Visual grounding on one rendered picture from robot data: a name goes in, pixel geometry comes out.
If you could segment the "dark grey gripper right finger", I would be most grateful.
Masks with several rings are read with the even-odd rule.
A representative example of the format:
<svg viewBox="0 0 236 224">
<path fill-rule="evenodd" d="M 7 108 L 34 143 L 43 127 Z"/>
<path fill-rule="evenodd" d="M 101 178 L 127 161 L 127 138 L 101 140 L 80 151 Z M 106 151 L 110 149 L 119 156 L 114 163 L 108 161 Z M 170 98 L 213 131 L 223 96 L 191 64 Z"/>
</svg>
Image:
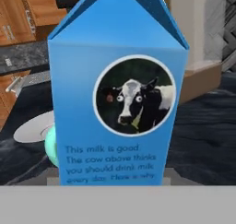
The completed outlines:
<svg viewBox="0 0 236 224">
<path fill-rule="evenodd" d="M 193 185 L 198 186 L 199 183 L 182 177 L 174 168 L 166 168 L 162 180 L 163 185 Z"/>
</svg>

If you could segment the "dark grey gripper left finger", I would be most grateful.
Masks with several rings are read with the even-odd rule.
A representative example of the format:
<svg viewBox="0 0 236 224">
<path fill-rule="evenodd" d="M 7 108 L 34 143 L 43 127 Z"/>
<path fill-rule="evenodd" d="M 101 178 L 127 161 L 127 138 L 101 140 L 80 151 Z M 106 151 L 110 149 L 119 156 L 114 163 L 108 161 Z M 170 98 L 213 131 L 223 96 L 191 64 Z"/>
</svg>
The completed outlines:
<svg viewBox="0 0 236 224">
<path fill-rule="evenodd" d="M 31 170 L 14 182 L 14 185 L 46 185 L 51 178 L 58 178 L 57 168 L 47 168 L 44 171 Z"/>
</svg>

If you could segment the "blue milk carton with cow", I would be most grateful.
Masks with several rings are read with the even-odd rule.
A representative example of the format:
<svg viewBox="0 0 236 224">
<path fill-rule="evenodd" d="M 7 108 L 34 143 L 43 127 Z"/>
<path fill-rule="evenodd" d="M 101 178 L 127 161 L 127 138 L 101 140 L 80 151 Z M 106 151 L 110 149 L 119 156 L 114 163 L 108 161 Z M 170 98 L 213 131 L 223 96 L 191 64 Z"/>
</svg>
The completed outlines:
<svg viewBox="0 0 236 224">
<path fill-rule="evenodd" d="M 48 51 L 60 183 L 160 185 L 189 52 L 164 0 L 80 0 Z"/>
</svg>

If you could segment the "mint green coffee cup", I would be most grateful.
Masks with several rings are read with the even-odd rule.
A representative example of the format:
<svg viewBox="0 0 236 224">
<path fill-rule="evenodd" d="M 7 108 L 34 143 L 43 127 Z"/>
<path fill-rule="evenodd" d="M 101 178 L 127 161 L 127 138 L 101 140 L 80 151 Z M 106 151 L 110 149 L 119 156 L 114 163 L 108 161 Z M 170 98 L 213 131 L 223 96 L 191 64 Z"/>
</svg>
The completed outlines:
<svg viewBox="0 0 236 224">
<path fill-rule="evenodd" d="M 46 155 L 48 156 L 50 162 L 55 166 L 59 166 L 59 161 L 57 158 L 57 145 L 56 145 L 56 133 L 55 126 L 53 126 L 46 134 L 44 140 L 44 148 Z"/>
</svg>

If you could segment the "white saucer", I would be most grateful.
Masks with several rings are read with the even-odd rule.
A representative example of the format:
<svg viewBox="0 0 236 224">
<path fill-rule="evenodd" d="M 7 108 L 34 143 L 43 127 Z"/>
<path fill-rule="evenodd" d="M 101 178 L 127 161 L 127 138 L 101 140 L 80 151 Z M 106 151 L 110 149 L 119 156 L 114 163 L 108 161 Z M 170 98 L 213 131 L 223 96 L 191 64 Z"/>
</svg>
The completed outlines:
<svg viewBox="0 0 236 224">
<path fill-rule="evenodd" d="M 14 133 L 19 143 L 36 143 L 43 141 L 47 132 L 54 125 L 53 111 L 40 114 L 21 125 Z"/>
</svg>

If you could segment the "wooden drawer front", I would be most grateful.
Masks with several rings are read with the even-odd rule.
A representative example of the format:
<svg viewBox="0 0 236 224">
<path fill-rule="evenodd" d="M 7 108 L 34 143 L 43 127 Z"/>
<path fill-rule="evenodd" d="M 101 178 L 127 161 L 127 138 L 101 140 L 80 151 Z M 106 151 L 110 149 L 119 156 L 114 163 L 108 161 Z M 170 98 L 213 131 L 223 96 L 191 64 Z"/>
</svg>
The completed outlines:
<svg viewBox="0 0 236 224">
<path fill-rule="evenodd" d="M 30 73 L 29 70 L 16 72 L 0 76 L 0 131 L 6 123 L 8 115 L 17 100 L 17 96 L 13 92 L 6 92 L 6 88 L 17 78 L 24 77 Z"/>
</svg>

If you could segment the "tan wooden cabinet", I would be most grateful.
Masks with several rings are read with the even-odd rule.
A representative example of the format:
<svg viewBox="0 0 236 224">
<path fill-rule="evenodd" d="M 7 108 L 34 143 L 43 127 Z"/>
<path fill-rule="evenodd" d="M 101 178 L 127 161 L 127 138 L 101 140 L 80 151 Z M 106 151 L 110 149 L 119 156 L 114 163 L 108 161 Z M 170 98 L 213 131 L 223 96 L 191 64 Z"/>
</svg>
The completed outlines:
<svg viewBox="0 0 236 224">
<path fill-rule="evenodd" d="M 196 71 L 186 71 L 179 104 L 182 105 L 217 88 L 221 80 L 221 67 L 222 63 L 216 63 Z"/>
</svg>

